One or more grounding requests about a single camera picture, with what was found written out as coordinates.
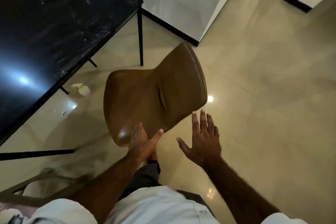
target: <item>table top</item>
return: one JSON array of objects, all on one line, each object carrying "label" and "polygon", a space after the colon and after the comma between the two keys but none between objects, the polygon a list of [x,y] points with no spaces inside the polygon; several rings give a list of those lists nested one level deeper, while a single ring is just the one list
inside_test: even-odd
[{"label": "table top", "polygon": [[142,3],[142,0],[1,0],[0,145]]}]

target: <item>white shirt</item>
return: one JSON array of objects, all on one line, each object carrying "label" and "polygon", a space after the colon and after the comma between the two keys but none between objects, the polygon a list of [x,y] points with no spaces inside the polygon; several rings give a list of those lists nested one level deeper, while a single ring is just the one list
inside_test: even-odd
[{"label": "white shirt", "polygon": [[[97,224],[94,216],[77,202],[54,200],[39,209],[24,224]],[[105,224],[219,224],[209,210],[167,186],[141,188],[120,200]],[[267,217],[262,224],[306,224],[283,213]]]}]

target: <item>black metal leg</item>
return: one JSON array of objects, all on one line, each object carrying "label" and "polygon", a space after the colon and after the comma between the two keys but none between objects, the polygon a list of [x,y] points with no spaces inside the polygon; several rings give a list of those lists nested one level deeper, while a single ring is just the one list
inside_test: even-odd
[{"label": "black metal leg", "polygon": [[61,87],[61,90],[62,90],[65,94],[69,95],[69,92],[67,92],[65,88]]},{"label": "black metal leg", "polygon": [[138,31],[139,31],[139,49],[140,49],[140,65],[144,65],[144,49],[142,47],[142,14],[141,8],[138,10]]},{"label": "black metal leg", "polygon": [[0,153],[0,161],[20,159],[20,158],[36,158],[36,157],[53,156],[53,155],[61,155],[61,154],[71,154],[74,152],[75,150],[73,149],[52,150],[52,151],[8,152],[8,153]]},{"label": "black metal leg", "polygon": [[94,62],[92,61],[92,59],[89,59],[89,61],[90,61],[90,63],[91,63],[92,65],[94,65],[94,67],[97,67],[96,63],[94,63]]}]

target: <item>leather chair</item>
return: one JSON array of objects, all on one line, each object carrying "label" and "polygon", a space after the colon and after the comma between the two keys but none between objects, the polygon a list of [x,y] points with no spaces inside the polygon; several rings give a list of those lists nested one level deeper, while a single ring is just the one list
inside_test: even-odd
[{"label": "leather chair", "polygon": [[127,146],[142,122],[148,138],[167,132],[207,102],[201,65],[187,43],[171,51],[154,69],[117,70],[107,78],[104,116],[114,142]]}]

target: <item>forearm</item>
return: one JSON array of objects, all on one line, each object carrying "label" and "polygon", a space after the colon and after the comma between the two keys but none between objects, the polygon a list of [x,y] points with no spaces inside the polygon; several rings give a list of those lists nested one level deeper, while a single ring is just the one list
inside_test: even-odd
[{"label": "forearm", "polygon": [[204,170],[237,224],[260,224],[269,215],[280,212],[240,178],[222,158],[209,161]]},{"label": "forearm", "polygon": [[82,187],[70,199],[88,209],[103,223],[140,163],[128,155]]}]

